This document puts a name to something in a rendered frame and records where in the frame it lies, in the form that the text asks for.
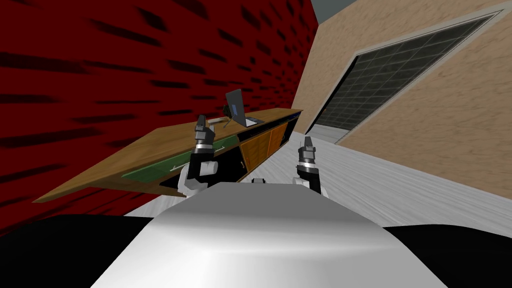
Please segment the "brown wooden desk cabinet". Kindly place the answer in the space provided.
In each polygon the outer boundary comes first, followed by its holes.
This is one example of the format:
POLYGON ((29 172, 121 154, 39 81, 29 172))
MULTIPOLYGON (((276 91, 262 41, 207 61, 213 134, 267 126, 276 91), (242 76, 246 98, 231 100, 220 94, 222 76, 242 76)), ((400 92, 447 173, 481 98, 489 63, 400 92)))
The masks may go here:
MULTIPOLYGON (((247 172, 240 144, 287 123, 280 149, 289 141, 300 114, 299 109, 273 108, 251 112, 250 116, 264 121, 251 127, 243 127, 234 121, 216 124, 213 143, 231 136, 237 136, 238 143, 217 152, 214 150, 212 159, 218 163, 217 172, 209 179, 214 184, 242 181, 252 171, 247 172)), ((178 197, 177 179, 183 167, 149 183, 122 176, 179 154, 192 152, 196 147, 195 128, 194 122, 157 128, 44 194, 37 202, 52 201, 88 187, 178 197)))

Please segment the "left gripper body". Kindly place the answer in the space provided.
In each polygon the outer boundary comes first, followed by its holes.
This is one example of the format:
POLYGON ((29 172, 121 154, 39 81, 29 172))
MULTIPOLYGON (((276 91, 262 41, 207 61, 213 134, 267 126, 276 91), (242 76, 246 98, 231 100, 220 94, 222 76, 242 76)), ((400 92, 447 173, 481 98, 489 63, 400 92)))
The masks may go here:
POLYGON ((209 134, 207 132, 208 127, 204 129, 204 131, 196 131, 195 128, 195 140, 196 140, 196 147, 212 147, 215 134, 209 134))

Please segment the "dark gridded window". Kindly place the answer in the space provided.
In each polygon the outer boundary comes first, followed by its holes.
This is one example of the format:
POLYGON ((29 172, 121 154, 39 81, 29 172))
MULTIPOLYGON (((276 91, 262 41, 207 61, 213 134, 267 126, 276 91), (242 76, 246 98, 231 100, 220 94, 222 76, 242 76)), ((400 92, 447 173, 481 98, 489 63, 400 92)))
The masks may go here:
POLYGON ((356 54, 307 132, 325 127, 334 130, 333 139, 339 141, 488 22, 505 14, 504 8, 479 12, 356 54))

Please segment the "green drawer front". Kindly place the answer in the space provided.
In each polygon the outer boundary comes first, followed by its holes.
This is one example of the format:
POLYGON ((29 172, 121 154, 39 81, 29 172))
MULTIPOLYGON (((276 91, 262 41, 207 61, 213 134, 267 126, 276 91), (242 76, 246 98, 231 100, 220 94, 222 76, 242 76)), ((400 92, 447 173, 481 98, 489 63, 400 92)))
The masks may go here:
MULTIPOLYGON (((224 146, 225 148, 223 150, 225 150, 228 147, 234 146, 238 142, 237 136, 233 135, 214 142, 212 148, 216 150, 224 146)), ((170 171, 170 169, 172 169, 174 165, 178 166, 183 162, 188 163, 190 161, 191 153, 191 151, 187 151, 185 153, 178 154, 163 161, 123 174, 122 177, 142 183, 153 182, 171 173, 172 171, 170 171)))

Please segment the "grey open laptop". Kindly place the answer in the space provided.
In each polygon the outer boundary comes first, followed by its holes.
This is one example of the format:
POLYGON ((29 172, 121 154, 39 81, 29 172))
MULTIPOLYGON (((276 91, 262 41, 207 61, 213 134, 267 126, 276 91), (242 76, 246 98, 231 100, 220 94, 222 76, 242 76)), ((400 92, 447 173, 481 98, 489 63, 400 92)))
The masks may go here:
POLYGON ((233 90, 227 93, 225 96, 228 108, 230 110, 231 119, 236 123, 242 125, 245 128, 264 123, 263 120, 245 116, 245 108, 241 89, 233 90))

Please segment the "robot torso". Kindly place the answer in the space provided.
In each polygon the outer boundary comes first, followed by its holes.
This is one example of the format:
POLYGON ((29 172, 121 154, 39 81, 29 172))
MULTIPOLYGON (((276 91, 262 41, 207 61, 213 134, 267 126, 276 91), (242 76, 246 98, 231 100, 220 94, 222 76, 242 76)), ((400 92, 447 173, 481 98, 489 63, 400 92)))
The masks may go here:
POLYGON ((297 184, 220 182, 166 209, 91 288, 446 288, 400 240, 297 184))

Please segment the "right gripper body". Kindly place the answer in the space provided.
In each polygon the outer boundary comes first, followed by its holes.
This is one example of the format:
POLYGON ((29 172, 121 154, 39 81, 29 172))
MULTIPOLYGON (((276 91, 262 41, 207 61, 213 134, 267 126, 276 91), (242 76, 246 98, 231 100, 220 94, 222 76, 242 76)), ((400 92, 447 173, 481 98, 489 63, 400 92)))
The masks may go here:
POLYGON ((299 154, 299 162, 300 163, 308 163, 315 164, 315 152, 316 148, 314 146, 302 146, 298 149, 299 154))

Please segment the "orange cupboard door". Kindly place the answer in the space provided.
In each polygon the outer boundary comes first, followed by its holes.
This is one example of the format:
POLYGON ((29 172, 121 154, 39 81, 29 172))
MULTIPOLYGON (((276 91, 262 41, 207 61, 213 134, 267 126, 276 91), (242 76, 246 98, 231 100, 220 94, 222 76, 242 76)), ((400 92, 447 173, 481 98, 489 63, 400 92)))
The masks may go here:
POLYGON ((283 140, 283 136, 286 131, 287 125, 288 125, 288 123, 285 122, 282 125, 274 128, 271 131, 269 146, 268 146, 268 153, 267 153, 268 157, 272 156, 273 153, 275 153, 281 146, 281 142, 283 140))
POLYGON ((240 144, 243 161, 248 173, 268 158, 271 134, 271 131, 266 131, 240 144))

